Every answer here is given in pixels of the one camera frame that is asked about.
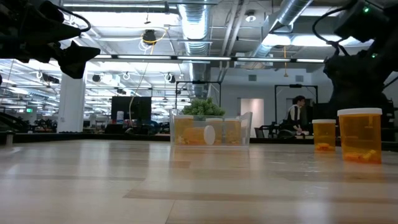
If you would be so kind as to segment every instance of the table surface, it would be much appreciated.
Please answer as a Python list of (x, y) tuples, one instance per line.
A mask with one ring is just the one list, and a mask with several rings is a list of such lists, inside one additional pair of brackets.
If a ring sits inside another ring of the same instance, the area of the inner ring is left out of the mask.
[(398, 223), (398, 154), (60, 141), (0, 148), (0, 223)]

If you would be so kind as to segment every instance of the green plant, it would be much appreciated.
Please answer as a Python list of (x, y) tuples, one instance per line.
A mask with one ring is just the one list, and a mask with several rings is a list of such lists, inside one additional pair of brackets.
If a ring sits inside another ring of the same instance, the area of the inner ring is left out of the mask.
[(224, 116), (225, 110), (213, 103), (212, 98), (207, 100), (194, 99), (190, 106), (182, 110), (185, 115)]

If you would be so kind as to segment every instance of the dark hair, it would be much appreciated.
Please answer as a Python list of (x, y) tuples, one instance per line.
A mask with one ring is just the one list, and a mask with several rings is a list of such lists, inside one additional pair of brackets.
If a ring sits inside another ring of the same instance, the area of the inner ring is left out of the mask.
[(305, 97), (304, 97), (304, 96), (296, 96), (296, 97), (293, 99), (293, 104), (297, 104), (297, 102), (302, 101), (302, 100), (305, 100)]

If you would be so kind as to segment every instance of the black frame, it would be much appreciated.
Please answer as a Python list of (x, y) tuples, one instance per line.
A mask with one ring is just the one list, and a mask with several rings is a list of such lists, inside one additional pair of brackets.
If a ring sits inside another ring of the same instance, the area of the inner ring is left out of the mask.
[(318, 103), (318, 86), (317, 85), (301, 85), (301, 84), (291, 84), (291, 85), (275, 85), (274, 86), (274, 100), (275, 100), (275, 122), (278, 123), (278, 101), (277, 101), (277, 89), (278, 87), (289, 87), (289, 88), (303, 88), (303, 87), (312, 87), (315, 89), (315, 101)]
[(213, 84), (216, 83), (220, 86), (220, 102), (219, 102), (219, 107), (221, 107), (221, 83), (222, 82), (206, 82), (206, 81), (176, 81), (175, 82), (175, 109), (177, 109), (177, 93), (178, 93), (178, 84), (180, 83), (192, 83), (192, 84), (199, 84), (199, 85), (203, 85), (203, 84)]

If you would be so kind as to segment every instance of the person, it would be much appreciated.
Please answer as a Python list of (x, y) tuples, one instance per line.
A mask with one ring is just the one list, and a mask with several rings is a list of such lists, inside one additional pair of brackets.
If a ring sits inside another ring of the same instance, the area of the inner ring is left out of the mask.
[(305, 105), (304, 96), (296, 96), (293, 99), (293, 105), (289, 108), (287, 113), (287, 121), (291, 125), (292, 130), (294, 129), (299, 134), (303, 131), (300, 122), (300, 108)]

